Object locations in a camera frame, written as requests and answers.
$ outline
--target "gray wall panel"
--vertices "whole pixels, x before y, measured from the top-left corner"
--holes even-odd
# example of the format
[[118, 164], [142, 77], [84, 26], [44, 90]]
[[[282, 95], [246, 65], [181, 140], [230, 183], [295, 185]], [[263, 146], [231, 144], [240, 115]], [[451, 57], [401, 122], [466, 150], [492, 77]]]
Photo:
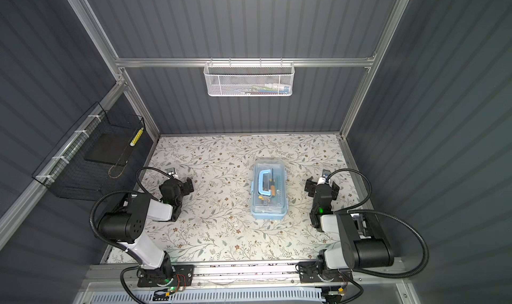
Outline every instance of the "gray wall panel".
[[[0, 215], [83, 113], [115, 83], [67, 0], [0, 0]], [[133, 114], [121, 96], [113, 111]], [[152, 141], [144, 133], [118, 179], [133, 188]], [[47, 192], [0, 251], [2, 303], [70, 303], [105, 246], [92, 202]]]
[[[349, 133], [375, 208], [431, 248], [422, 301], [512, 299], [510, 1], [412, 0]], [[384, 224], [415, 266], [417, 241]]]
[[395, 0], [89, 0], [124, 58], [371, 56]]
[[297, 68], [286, 97], [213, 97], [199, 68], [128, 68], [162, 134], [338, 131], [364, 68]]
[[66, 0], [0, 0], [0, 214], [114, 79]]

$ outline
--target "yellow and white striped object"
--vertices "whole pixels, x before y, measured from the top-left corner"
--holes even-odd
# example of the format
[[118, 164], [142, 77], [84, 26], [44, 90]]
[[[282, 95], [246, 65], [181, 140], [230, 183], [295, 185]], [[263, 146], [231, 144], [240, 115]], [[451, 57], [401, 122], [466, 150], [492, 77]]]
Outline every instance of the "yellow and white striped object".
[[144, 132], [144, 128], [141, 128], [141, 129], [137, 132], [137, 135], [133, 138], [133, 140], [131, 140], [131, 142], [130, 142], [130, 146], [131, 146], [131, 147], [134, 147], [134, 146], [135, 146], [135, 143], [137, 143], [137, 141], [140, 139], [140, 136], [142, 135], [142, 132]]

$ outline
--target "ventilation grille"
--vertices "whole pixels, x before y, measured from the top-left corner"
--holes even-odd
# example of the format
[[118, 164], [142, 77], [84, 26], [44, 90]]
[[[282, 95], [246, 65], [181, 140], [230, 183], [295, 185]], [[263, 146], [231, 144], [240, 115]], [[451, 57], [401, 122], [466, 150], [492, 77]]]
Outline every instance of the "ventilation grille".
[[[308, 287], [244, 288], [244, 289], [202, 289], [178, 292], [167, 301], [152, 301], [154, 291], [134, 291], [134, 295], [147, 303], [229, 303], [254, 301], [307, 301], [323, 302], [321, 290]], [[124, 291], [94, 292], [91, 304], [134, 303]]]

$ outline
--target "mounting plate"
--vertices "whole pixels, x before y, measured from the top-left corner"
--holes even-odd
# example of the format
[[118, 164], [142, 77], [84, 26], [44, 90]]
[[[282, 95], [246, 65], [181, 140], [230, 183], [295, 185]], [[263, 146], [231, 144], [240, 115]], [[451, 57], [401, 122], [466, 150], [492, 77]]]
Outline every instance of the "mounting plate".
[[[338, 270], [324, 269], [322, 276], [318, 275], [317, 266], [311, 266], [309, 262], [299, 262], [299, 276], [301, 283], [322, 283], [322, 282], [343, 282], [343, 277]], [[352, 271], [350, 269], [343, 270], [343, 273], [352, 278]]]
[[[185, 286], [192, 285], [192, 278], [194, 277], [194, 265], [173, 265], [176, 274], [185, 276]], [[145, 275], [140, 277], [137, 283], [137, 287], [159, 287], [155, 282], [155, 279], [151, 275]], [[175, 277], [174, 280], [167, 286], [178, 286], [178, 279]], [[180, 276], [180, 286], [183, 286], [183, 278]]]

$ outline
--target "white wire mesh basket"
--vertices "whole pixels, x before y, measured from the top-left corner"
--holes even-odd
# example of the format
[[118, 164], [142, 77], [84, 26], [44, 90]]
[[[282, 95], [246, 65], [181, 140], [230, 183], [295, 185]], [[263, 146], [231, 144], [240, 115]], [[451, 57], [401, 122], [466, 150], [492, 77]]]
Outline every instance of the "white wire mesh basket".
[[290, 96], [295, 67], [216, 66], [206, 63], [204, 78], [210, 96]]

